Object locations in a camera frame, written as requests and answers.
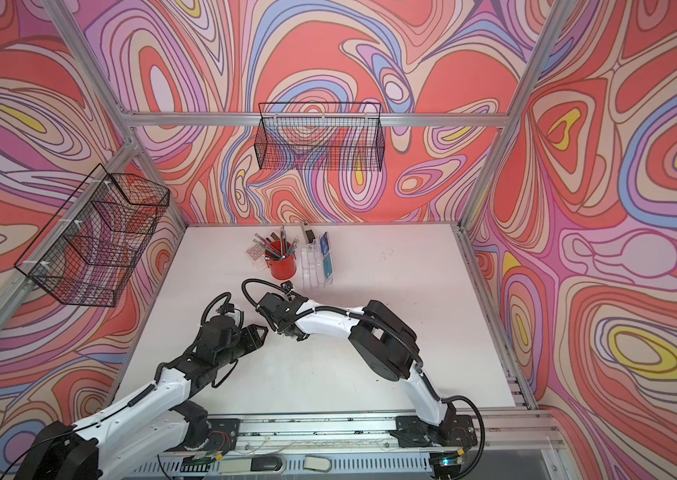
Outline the clear acrylic card holder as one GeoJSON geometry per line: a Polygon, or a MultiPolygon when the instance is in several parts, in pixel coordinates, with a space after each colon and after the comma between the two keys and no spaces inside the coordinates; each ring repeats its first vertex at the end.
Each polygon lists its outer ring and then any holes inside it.
{"type": "Polygon", "coordinates": [[[306,245],[300,250],[302,284],[304,284],[304,287],[308,290],[318,290],[332,285],[326,284],[326,281],[324,281],[322,258],[324,257],[320,254],[320,237],[316,238],[314,244],[306,245]]]}

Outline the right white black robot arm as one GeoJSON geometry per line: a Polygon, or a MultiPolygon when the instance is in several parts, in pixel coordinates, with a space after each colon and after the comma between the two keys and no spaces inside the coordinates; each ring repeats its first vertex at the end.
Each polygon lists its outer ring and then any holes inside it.
{"type": "Polygon", "coordinates": [[[242,294],[276,334],[296,341],[315,335],[347,340],[374,374],[400,384],[416,412],[397,417],[389,431],[402,448],[486,446],[485,422],[476,404],[466,396],[436,392],[416,332],[384,303],[324,305],[296,292],[288,281],[276,285],[256,278],[242,282],[242,294]]]}

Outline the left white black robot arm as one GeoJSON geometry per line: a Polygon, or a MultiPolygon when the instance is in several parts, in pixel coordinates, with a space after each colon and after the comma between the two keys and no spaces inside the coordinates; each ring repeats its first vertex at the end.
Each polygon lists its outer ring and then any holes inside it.
{"type": "Polygon", "coordinates": [[[46,426],[12,464],[18,479],[122,479],[174,448],[197,450],[212,439],[208,411],[194,403],[224,383],[240,358],[264,346],[268,328],[244,322],[228,292],[200,316],[198,333],[154,378],[114,404],[73,424],[46,426]]]}

